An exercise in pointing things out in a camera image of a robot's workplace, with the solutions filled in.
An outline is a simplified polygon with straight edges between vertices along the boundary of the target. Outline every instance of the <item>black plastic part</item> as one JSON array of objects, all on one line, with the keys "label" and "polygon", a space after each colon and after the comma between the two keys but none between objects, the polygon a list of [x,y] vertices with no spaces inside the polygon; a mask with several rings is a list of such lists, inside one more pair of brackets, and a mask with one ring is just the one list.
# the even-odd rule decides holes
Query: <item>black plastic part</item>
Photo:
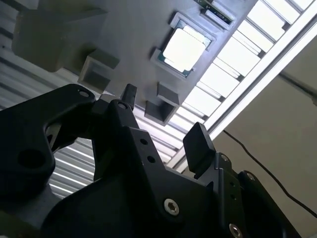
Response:
[{"label": "black plastic part", "polygon": [[44,188],[55,168],[47,136],[58,133],[47,135],[47,128],[94,100],[70,84],[0,112],[0,196],[24,199]]},{"label": "black plastic part", "polygon": [[126,102],[131,109],[134,109],[134,102],[135,102],[135,97],[137,96],[137,91],[138,88],[136,86],[133,86],[132,84],[128,84],[124,91],[123,94],[121,95],[121,100]]},{"label": "black plastic part", "polygon": [[[210,234],[217,228],[211,190],[167,171],[150,135],[138,128],[131,108],[120,104],[126,105],[120,100],[110,102],[93,134],[95,182],[52,209],[42,226],[42,237]],[[165,211],[167,198],[177,202],[178,216]]]},{"label": "black plastic part", "polygon": [[199,178],[211,165],[216,153],[206,128],[199,122],[183,139],[189,170]]},{"label": "black plastic part", "polygon": [[238,175],[247,229],[251,237],[300,238],[300,235],[273,201],[255,175],[249,171]]},{"label": "black plastic part", "polygon": [[[165,168],[129,102],[95,102],[78,85],[3,110],[0,121],[0,209],[20,218],[47,213],[35,216],[33,208],[46,202],[52,151],[77,137],[92,140],[95,182],[54,206],[41,237],[229,238],[234,224],[244,238],[300,238],[256,177],[237,175],[199,123],[184,138],[193,179]],[[179,214],[167,212],[166,199]]]}]

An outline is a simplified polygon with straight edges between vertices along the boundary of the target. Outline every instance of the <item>black cable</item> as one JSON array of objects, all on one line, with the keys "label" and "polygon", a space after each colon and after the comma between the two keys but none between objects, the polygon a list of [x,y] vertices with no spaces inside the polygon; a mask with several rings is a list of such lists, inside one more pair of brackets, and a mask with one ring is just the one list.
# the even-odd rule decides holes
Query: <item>black cable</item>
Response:
[{"label": "black cable", "polygon": [[229,132],[227,131],[223,131],[226,135],[228,135],[231,139],[233,139],[235,142],[237,142],[239,145],[241,145],[241,147],[243,148],[243,150],[251,157],[251,159],[253,159],[262,169],[265,170],[265,172],[268,173],[268,175],[270,175],[272,177],[272,179],[274,179],[274,181],[280,186],[280,188],[283,190],[283,192],[286,194],[286,196],[288,196],[292,201],[294,201],[295,203],[297,203],[298,205],[300,205],[302,208],[304,208],[306,211],[308,211],[311,215],[313,215],[315,218],[317,218],[317,214],[310,209],[309,207],[307,207],[305,204],[303,204],[302,202],[300,202],[299,200],[297,200],[295,197],[293,197],[291,194],[288,193],[288,191],[286,190],[286,188],[283,186],[283,184],[260,162],[258,161],[249,151],[248,149],[244,146],[244,144],[242,144],[242,142],[240,142],[237,138],[235,138],[233,135],[231,135]]}]

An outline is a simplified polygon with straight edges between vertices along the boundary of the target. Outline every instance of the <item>screw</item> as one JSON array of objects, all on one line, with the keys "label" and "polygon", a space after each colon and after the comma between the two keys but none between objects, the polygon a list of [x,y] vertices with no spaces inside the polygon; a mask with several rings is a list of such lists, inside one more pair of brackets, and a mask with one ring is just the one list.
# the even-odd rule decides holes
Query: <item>screw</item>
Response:
[{"label": "screw", "polygon": [[253,175],[252,174],[250,174],[250,173],[247,173],[247,176],[249,177],[249,179],[251,179],[251,180],[253,180],[253,181],[255,181],[256,179],[253,177]]},{"label": "screw", "polygon": [[229,230],[230,230],[231,234],[233,235],[233,237],[235,237],[235,238],[242,238],[243,237],[240,229],[235,224],[230,224]]},{"label": "screw", "polygon": [[172,216],[177,216],[179,214],[179,207],[177,203],[172,199],[168,198],[164,201],[164,209]]},{"label": "screw", "polygon": [[123,103],[118,103],[118,106],[122,109],[127,109],[127,106],[124,105]]},{"label": "screw", "polygon": [[89,97],[89,94],[84,92],[84,91],[79,91],[79,94],[85,98],[88,98]]},{"label": "screw", "polygon": [[226,157],[225,155],[222,154],[221,157],[222,157],[222,159],[223,159],[224,161],[226,161],[226,162],[229,161],[228,157]]}]

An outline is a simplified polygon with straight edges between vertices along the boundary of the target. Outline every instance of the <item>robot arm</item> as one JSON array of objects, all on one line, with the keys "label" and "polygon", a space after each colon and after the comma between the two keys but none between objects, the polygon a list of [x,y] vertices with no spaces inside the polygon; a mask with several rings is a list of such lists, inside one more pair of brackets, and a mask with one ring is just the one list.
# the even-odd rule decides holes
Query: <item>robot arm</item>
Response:
[{"label": "robot arm", "polygon": [[129,85],[121,100],[95,101],[71,84],[1,111],[1,204],[34,216],[53,153],[82,137],[92,140],[94,182],[50,208],[41,237],[300,237],[258,179],[216,152],[203,125],[183,140],[195,177],[166,168],[132,113],[135,94]]}]

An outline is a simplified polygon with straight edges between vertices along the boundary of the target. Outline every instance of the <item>wall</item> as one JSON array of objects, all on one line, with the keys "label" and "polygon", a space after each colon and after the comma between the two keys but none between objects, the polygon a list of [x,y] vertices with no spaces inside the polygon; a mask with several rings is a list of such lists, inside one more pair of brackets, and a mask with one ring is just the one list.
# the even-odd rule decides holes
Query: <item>wall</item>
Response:
[{"label": "wall", "polygon": [[[317,39],[285,69],[317,88]],[[317,107],[277,77],[226,129],[238,138],[298,200],[317,211]],[[317,220],[288,199],[278,185],[227,135],[215,141],[233,169],[249,170],[263,183],[302,237],[317,232]]]}]

